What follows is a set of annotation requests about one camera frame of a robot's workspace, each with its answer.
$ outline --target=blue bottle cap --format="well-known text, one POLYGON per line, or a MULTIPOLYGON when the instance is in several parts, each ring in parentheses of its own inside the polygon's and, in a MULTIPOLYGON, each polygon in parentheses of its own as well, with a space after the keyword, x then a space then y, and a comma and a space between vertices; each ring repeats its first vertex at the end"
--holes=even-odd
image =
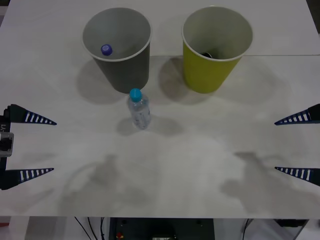
POLYGON ((137 103, 142 99, 142 93, 140 91, 140 89, 138 88, 133 88, 130 91, 130 98, 132 100, 132 102, 137 103))
POLYGON ((109 44, 105 44, 101 47, 101 52, 105 56, 109 56, 112 54, 112 48, 109 44))

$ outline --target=cup rim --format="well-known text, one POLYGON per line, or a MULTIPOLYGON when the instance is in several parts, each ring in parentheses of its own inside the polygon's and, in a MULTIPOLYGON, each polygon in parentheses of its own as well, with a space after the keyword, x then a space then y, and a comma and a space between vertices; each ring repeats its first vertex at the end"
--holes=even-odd
POLYGON ((239 59, 239 58, 241 58, 243 55, 245 55, 245 53, 251 48, 252 42, 254 41, 254 31, 253 31, 252 25, 251 25, 251 23, 248 21, 248 19, 246 19, 241 13, 233 10, 233 9, 230 8, 230 7, 217 6, 217 5, 206 6, 206 7, 200 8, 200 9, 198 9, 198 10, 195 10, 194 12, 192 12, 191 14, 189 14, 189 15, 185 18, 185 20, 184 20, 184 22, 183 22, 183 25, 182 25, 182 28, 181 28, 181 35, 182 35, 183 43, 188 47, 188 49, 189 49, 191 52, 193 52, 195 55, 197 55, 197 56, 199 56, 199 57, 201 57, 201 58, 203 58, 203 59, 206 59, 206 60, 209 60, 209 61, 212 61, 212 62, 230 62, 230 61, 239 59), (219 8, 219 9, 231 10, 231 11, 239 14, 241 17, 243 17, 243 18, 247 21, 247 23, 249 24, 249 27, 251 28, 251 31, 252 31, 252 40, 251 40, 251 43, 250 43, 249 47, 248 47, 242 54, 240 54, 240 55, 238 55, 238 56, 235 56, 235 57, 232 57, 232 58, 227 58, 227 59, 209 58, 209 57, 203 56, 203 55, 201 55, 200 53, 196 52, 196 51, 187 43, 186 38, 185 38, 185 35, 184 35, 184 26, 185 26, 185 24, 186 24, 186 21, 188 20, 188 18, 189 18, 191 15, 195 14, 196 12, 201 11, 201 10, 203 10, 203 9, 209 9, 209 8, 219 8))
POLYGON ((95 15, 93 15, 85 24, 83 30, 82 30, 82 35, 81 35, 81 42, 82 42, 82 46, 84 47, 84 49, 91 55, 91 57, 97 59, 97 60, 100 60, 100 61, 104 61, 104 62, 123 62, 125 60, 129 60, 129 59, 132 59, 134 58, 135 56, 139 55, 140 53, 142 53, 146 48, 147 46, 150 44, 150 41, 151 41, 151 37, 152 37, 152 26, 151 26, 151 23, 150 23, 150 20, 149 18, 147 18, 144 14, 142 14, 141 12, 137 11, 136 9, 134 8, 129 8, 129 7, 111 7, 111 8, 107 8, 105 10, 102 10, 100 12, 97 12, 95 15), (135 54, 133 55, 130 55, 130 56, 127 56, 127 57, 124 57, 124 58, 119 58, 119 59, 105 59, 105 58, 101 58, 99 56, 96 56, 94 54, 92 54, 86 47, 85 43, 84 43, 84 31, 85 31, 85 28, 86 26, 88 25, 88 23, 91 21, 91 19, 93 19, 96 15, 106 11, 106 10, 109 10, 109 9, 129 9, 129 10, 133 10, 139 14, 141 14, 145 19, 146 21, 148 22, 149 26, 150 26, 150 36, 149 36, 149 39, 148 41, 146 42, 146 44, 139 50, 137 51, 135 54))

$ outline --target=paper cup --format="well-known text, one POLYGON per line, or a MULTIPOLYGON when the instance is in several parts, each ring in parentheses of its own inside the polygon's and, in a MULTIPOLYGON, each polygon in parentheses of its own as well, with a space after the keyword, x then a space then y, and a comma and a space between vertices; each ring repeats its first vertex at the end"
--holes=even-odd
POLYGON ((89 20, 82 42, 114 89, 127 94, 147 84, 151 32, 151 24, 140 12, 110 8, 89 20), (107 44, 112 48, 108 56, 101 50, 107 44))
POLYGON ((253 31, 236 11, 209 6, 185 20, 182 38, 186 84, 198 93, 211 93, 221 86, 249 49, 253 31))

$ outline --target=water bottle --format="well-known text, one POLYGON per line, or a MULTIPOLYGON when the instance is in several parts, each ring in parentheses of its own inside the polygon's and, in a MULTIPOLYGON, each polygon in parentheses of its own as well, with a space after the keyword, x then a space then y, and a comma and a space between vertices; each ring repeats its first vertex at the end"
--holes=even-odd
POLYGON ((138 88, 131 89, 128 98, 128 107, 134 125, 136 125, 138 129, 146 129, 151 121, 147 96, 143 95, 138 88))

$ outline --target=black wire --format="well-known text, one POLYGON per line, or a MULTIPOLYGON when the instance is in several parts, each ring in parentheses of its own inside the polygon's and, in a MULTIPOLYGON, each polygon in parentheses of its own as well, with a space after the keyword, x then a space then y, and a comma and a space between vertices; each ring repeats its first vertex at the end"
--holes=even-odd
POLYGON ((249 218, 246 220, 245 225, 244 225, 244 230, 243 230, 242 240, 244 240, 244 239, 245 239, 245 232, 246 232, 246 229, 247 229, 248 221, 249 221, 249 218))
POLYGON ((91 222, 90 222, 90 218, 89 218, 89 217, 87 217, 87 218, 88 218, 88 222, 89 222, 89 226, 90 226, 91 232, 92 232, 92 234, 93 234, 93 236, 94 236, 95 240, 98 240, 98 238, 97 238, 97 236, 96 236, 96 234, 95 234, 94 230, 92 229, 91 222))
POLYGON ((100 233, 101 233, 101 238, 102 240, 105 240, 105 237, 104 237, 104 232, 102 231, 102 224, 104 223, 104 217, 101 218, 101 224, 100 224, 100 233))
POLYGON ((75 220, 80 224, 80 226, 82 227, 83 231, 86 233, 86 235, 88 236, 88 238, 91 240, 91 237, 89 236, 89 234, 87 233, 87 231, 85 230, 84 226, 82 226, 82 224, 79 222, 78 218, 74 217, 75 220))

